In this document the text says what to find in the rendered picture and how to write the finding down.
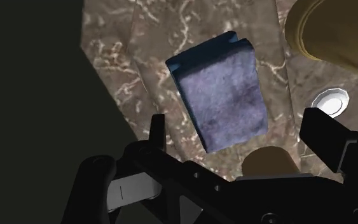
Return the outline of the yellow round vessel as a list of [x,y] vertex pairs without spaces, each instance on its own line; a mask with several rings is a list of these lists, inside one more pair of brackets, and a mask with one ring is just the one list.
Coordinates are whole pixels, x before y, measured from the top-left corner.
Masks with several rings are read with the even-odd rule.
[[289,46],[358,74],[358,0],[297,0],[285,22]]

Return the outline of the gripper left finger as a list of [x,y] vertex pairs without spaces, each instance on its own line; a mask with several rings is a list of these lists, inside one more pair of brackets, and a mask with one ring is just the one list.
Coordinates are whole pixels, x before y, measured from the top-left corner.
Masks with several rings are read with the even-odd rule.
[[232,224],[228,182],[192,162],[165,152],[165,117],[153,115],[149,138],[129,144],[119,160],[107,155],[80,165],[61,224],[115,224],[121,207],[140,202],[163,224],[181,224],[181,201],[199,207],[194,224]]

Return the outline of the blue folded towel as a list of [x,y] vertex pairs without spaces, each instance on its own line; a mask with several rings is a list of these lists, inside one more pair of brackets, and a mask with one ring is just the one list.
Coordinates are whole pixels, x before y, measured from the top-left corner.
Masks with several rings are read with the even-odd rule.
[[165,62],[207,153],[268,131],[254,47],[227,31]]

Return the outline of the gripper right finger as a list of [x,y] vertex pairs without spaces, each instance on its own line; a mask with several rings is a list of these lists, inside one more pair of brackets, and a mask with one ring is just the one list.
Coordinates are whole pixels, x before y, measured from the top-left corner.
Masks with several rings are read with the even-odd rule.
[[299,137],[332,172],[347,181],[358,181],[358,131],[319,108],[306,108]]

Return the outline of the brown cylinder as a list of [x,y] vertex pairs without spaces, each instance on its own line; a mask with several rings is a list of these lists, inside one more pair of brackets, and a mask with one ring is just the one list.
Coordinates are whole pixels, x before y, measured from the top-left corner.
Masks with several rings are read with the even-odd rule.
[[265,146],[249,153],[242,162],[243,176],[275,176],[299,174],[300,171],[283,148]]

